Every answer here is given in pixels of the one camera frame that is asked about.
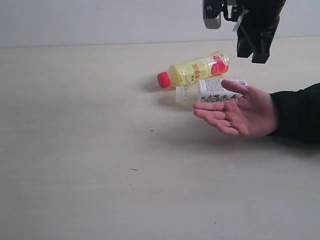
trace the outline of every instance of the white plastic bottle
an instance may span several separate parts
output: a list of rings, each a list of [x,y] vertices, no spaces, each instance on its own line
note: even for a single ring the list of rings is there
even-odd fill
[[[178,86],[175,89],[175,100],[177,103],[213,103],[222,102],[241,97],[240,93],[226,90],[222,87],[223,79],[203,79],[188,86]],[[245,79],[231,79],[247,86]]]

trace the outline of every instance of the palm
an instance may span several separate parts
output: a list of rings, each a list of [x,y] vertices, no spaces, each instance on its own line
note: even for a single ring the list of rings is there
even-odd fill
[[[262,137],[277,127],[277,115],[268,93],[224,80],[225,89],[243,96],[223,102],[196,103],[194,114],[219,131],[233,136]]]

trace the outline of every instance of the white table surface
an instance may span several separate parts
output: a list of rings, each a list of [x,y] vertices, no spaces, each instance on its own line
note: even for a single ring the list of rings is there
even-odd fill
[[[276,39],[267,64],[235,41],[0,49],[1,239],[320,239],[319,146],[225,136],[156,80],[222,50],[224,78],[298,90],[319,43]]]

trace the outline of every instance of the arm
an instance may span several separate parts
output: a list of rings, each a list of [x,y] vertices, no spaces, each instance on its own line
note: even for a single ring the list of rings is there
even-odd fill
[[[278,128],[269,136],[320,143],[320,83],[270,95],[278,112]]]

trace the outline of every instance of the plastic bottle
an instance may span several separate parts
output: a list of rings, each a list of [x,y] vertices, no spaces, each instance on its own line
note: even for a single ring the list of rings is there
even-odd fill
[[[237,83],[247,86],[245,79],[232,79]],[[205,79],[189,86],[178,86],[175,88],[175,100],[177,103],[213,103],[236,99],[242,95],[226,90],[221,86],[222,79]]]
[[[221,51],[207,57],[200,57],[182,64],[171,65],[167,72],[158,74],[160,87],[181,87],[206,79],[213,75],[224,74],[229,69],[229,58]]]

